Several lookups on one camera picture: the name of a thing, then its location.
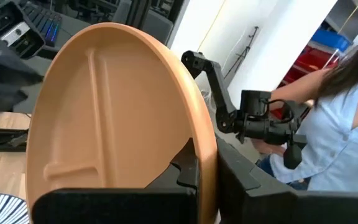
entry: blue storage bin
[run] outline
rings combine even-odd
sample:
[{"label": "blue storage bin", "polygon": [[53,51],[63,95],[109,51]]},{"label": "blue storage bin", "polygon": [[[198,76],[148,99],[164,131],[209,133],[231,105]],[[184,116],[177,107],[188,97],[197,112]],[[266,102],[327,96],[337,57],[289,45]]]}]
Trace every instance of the blue storage bin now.
[{"label": "blue storage bin", "polygon": [[341,52],[344,52],[351,45],[350,41],[348,41],[341,34],[323,29],[318,29],[312,36],[311,40],[327,47],[339,49]]}]

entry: jeans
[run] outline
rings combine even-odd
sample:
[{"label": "jeans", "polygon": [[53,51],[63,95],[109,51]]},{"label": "jeans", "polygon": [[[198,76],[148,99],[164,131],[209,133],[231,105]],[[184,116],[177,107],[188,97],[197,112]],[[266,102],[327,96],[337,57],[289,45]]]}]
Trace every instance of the jeans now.
[{"label": "jeans", "polygon": [[[262,159],[257,164],[257,166],[261,168],[263,171],[265,171],[268,175],[275,177],[273,173],[272,165],[270,164],[270,156],[267,156],[265,159]],[[287,185],[291,186],[295,190],[308,190],[307,181],[304,182],[294,181],[294,182],[287,183]]]}]

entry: wooden floor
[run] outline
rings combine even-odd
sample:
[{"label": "wooden floor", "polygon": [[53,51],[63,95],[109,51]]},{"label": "wooden floor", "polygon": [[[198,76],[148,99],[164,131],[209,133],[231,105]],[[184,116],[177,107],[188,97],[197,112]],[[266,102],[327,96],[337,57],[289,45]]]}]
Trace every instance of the wooden floor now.
[{"label": "wooden floor", "polygon": [[[27,129],[30,118],[20,113],[1,113],[0,128]],[[0,152],[0,193],[25,199],[25,153]]]}]

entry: woman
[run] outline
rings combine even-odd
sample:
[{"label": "woman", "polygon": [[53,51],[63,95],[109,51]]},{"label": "woman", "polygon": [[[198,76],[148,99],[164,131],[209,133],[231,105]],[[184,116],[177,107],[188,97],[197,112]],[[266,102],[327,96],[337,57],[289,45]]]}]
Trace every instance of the woman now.
[{"label": "woman", "polygon": [[270,154],[259,167],[291,185],[308,179],[308,190],[358,192],[358,49],[336,68],[313,72],[273,91],[274,99],[314,100],[298,130],[308,144],[302,163],[290,170],[283,165],[284,147],[253,140],[258,151]]}]

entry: light blue shirt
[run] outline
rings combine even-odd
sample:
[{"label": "light blue shirt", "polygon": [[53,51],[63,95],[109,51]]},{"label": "light blue shirt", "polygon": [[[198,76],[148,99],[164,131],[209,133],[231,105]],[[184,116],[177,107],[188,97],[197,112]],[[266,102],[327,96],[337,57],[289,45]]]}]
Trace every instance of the light blue shirt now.
[{"label": "light blue shirt", "polygon": [[290,170],[282,157],[270,156],[275,177],[284,183],[311,177],[308,190],[358,192],[358,127],[352,129],[357,105],[358,84],[321,99],[298,130],[308,141],[302,163]]}]

